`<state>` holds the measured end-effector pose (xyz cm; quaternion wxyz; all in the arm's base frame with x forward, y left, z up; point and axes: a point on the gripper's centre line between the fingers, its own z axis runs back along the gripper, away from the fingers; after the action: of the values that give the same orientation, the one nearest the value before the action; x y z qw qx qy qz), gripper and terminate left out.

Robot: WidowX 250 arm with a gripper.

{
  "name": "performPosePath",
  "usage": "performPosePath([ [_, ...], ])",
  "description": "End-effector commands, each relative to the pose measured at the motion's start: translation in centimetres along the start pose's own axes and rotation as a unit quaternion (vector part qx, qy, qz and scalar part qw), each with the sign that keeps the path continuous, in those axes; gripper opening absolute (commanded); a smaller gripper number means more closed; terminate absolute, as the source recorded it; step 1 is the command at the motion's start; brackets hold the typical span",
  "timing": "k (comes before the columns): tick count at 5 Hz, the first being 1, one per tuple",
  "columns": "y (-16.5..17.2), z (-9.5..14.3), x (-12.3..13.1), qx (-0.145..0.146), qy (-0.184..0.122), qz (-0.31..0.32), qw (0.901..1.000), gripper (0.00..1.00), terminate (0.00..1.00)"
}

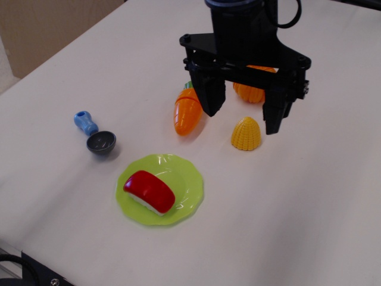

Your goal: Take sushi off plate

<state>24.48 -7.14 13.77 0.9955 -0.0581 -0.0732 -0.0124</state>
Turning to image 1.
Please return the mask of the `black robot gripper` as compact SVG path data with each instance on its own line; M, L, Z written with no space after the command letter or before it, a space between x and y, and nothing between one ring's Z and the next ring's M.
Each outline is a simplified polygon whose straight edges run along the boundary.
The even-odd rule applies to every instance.
M211 12L212 33L185 34L184 63L203 111L213 117L226 100L226 81L263 88L266 134L278 133L292 104L308 92L305 72L311 60L282 44L278 29L294 26L301 16L278 22L277 1L206 1ZM276 73L248 65L272 67Z

